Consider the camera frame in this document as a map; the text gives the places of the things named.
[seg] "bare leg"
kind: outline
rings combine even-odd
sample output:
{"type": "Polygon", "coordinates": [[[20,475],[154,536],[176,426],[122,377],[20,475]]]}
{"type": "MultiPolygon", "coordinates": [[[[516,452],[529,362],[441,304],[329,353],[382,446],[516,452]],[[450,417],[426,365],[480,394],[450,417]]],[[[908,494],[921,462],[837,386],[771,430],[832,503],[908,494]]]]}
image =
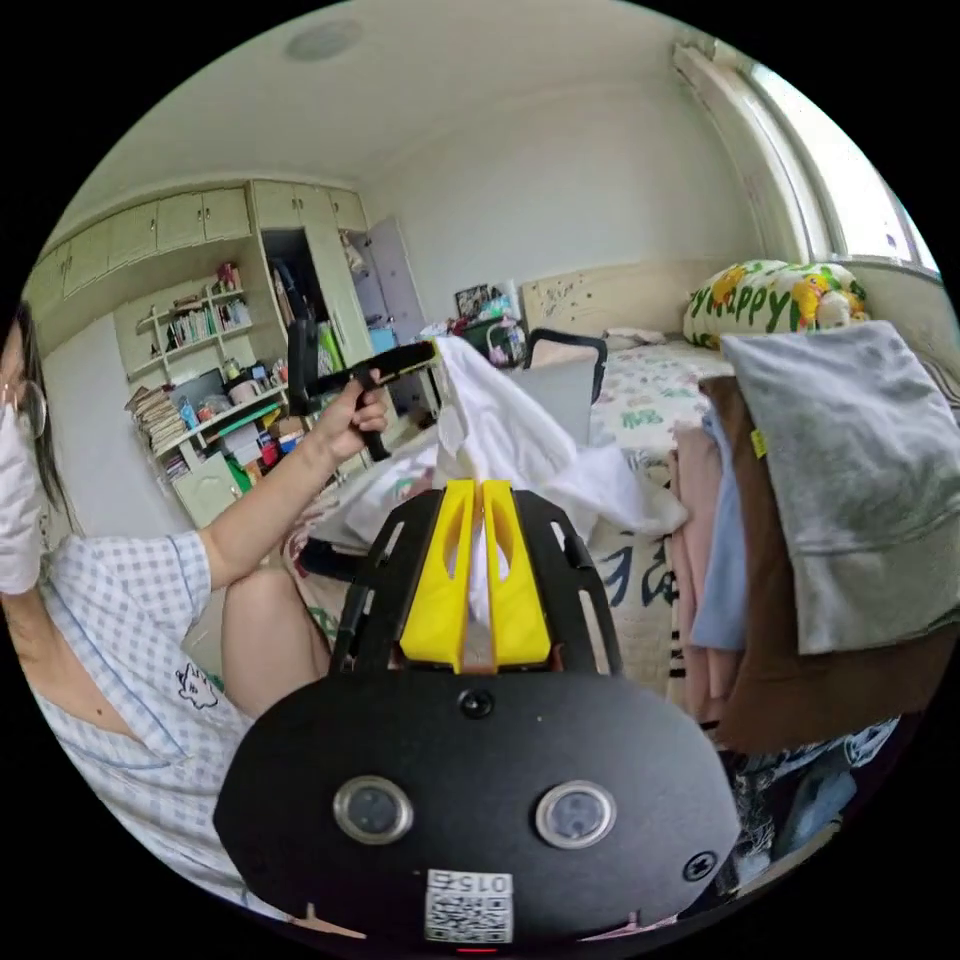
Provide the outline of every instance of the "bare leg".
{"type": "Polygon", "coordinates": [[[249,717],[323,677],[330,653],[286,570],[261,569],[227,588],[223,685],[249,717]]]}

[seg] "headboard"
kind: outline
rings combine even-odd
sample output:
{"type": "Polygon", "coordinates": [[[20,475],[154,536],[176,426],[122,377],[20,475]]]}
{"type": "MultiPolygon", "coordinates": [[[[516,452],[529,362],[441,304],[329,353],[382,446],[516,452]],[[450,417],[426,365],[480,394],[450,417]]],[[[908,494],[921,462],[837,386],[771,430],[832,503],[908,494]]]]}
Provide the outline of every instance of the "headboard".
{"type": "Polygon", "coordinates": [[[599,337],[610,327],[679,333],[690,294],[736,258],[627,263],[523,284],[527,327],[599,337]]]}

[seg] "white face mask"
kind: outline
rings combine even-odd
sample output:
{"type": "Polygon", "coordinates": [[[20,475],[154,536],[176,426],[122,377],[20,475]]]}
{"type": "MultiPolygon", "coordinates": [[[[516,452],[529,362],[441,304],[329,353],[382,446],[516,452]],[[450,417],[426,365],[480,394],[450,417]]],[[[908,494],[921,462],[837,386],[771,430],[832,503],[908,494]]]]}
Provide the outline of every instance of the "white face mask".
{"type": "Polygon", "coordinates": [[[0,396],[0,593],[16,596],[40,579],[40,477],[20,419],[0,396]]]}

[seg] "window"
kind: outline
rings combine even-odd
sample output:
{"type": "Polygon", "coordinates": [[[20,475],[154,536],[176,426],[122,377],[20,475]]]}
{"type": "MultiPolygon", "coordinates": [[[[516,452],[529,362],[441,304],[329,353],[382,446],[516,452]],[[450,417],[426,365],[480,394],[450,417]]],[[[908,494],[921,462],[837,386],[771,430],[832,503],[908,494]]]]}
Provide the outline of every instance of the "window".
{"type": "Polygon", "coordinates": [[[895,257],[936,270],[903,205],[850,137],[772,70],[752,64],[747,75],[807,168],[827,220],[829,252],[895,257]]]}

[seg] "blue gingham shirt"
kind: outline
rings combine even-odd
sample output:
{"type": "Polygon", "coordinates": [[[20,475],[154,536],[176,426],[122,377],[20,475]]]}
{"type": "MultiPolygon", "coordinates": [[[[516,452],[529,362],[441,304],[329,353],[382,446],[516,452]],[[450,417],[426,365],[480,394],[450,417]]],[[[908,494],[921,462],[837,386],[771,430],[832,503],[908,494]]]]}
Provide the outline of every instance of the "blue gingham shirt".
{"type": "Polygon", "coordinates": [[[250,893],[212,816],[251,721],[181,645],[210,600],[197,533],[157,540],[68,537],[41,591],[74,654],[139,743],[78,720],[34,693],[97,796],[155,856],[233,903],[285,918],[250,893]]]}

